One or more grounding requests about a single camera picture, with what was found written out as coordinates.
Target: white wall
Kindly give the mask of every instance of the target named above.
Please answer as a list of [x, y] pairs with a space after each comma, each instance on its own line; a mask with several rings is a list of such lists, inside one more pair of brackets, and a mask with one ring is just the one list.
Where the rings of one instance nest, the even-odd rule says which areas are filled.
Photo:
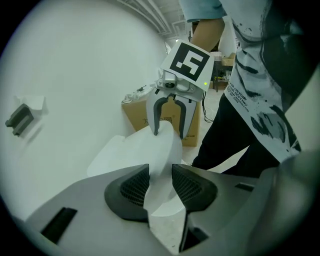
[[[86, 177], [110, 138], [133, 132], [121, 100], [156, 80], [165, 56], [147, 21], [103, 0], [46, 0], [28, 15], [0, 59], [0, 187], [14, 215]], [[46, 97], [21, 137], [5, 127], [16, 95]]]
[[232, 24], [232, 20], [229, 16], [223, 17], [224, 30], [222, 32], [218, 49], [222, 52], [222, 56], [229, 57], [230, 54], [235, 53], [236, 46], [236, 33]]

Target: person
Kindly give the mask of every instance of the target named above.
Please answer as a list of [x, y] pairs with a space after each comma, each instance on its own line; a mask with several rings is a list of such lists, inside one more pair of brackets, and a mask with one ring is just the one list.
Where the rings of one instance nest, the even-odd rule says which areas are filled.
[[301, 148], [285, 112], [311, 76], [302, 65], [299, 26], [272, 0], [179, 1], [187, 22], [199, 21], [192, 44], [210, 52], [225, 16], [239, 41], [228, 86], [192, 166], [211, 169], [248, 147], [224, 173], [257, 178], [297, 155]]

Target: ceiling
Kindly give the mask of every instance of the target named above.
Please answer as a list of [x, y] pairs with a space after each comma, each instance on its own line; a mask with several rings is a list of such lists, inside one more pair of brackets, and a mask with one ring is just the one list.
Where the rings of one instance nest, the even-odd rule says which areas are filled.
[[172, 47], [176, 39], [188, 40], [187, 23], [179, 0], [114, 0], [143, 16]]

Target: cardboard box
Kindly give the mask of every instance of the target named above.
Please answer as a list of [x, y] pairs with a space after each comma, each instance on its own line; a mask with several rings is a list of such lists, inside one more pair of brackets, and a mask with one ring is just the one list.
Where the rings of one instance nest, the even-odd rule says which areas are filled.
[[[146, 101], [149, 95], [142, 97], [137, 101], [133, 101], [127, 104], [122, 104], [122, 108], [129, 118], [133, 128], [136, 131], [148, 126]], [[182, 145], [184, 147], [196, 147], [198, 143], [198, 135], [200, 128], [200, 110], [201, 103], [198, 102], [195, 108], [195, 113], [193, 120], [190, 125], [189, 132], [187, 136], [182, 140]], [[180, 107], [175, 104], [172, 97], [169, 97], [169, 101], [162, 106], [161, 118], [160, 120], [166, 120], [172, 123], [174, 130], [179, 133], [179, 123], [180, 123]]]
[[224, 66], [233, 66], [235, 63], [234, 58], [222, 58], [222, 65]]
[[[227, 85], [228, 85], [228, 82], [227, 81], [218, 81], [217, 82], [218, 84], [218, 90], [224, 90], [227, 88]], [[209, 86], [210, 89], [216, 89], [216, 85], [214, 85], [214, 82], [213, 81], [210, 81], [210, 86]]]
[[235, 63], [236, 54], [233, 52], [229, 57], [222, 58], [222, 65], [224, 66], [233, 66]]

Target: black rectangular slot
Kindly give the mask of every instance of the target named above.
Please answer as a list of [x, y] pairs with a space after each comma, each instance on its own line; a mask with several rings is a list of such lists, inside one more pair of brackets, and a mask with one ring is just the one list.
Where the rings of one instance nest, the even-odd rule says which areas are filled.
[[179, 252], [183, 252], [191, 247], [194, 247], [208, 238], [207, 234], [204, 233], [200, 228], [188, 228], [186, 232], [185, 241], [180, 244]]
[[77, 210], [75, 209], [63, 207], [45, 226], [41, 234], [57, 244], [76, 213]]
[[255, 186], [250, 185], [250, 184], [245, 184], [245, 183], [239, 183], [235, 187], [238, 189], [241, 189], [241, 190], [249, 191], [249, 192], [252, 192], [252, 190], [254, 190], [254, 188], [255, 188]]

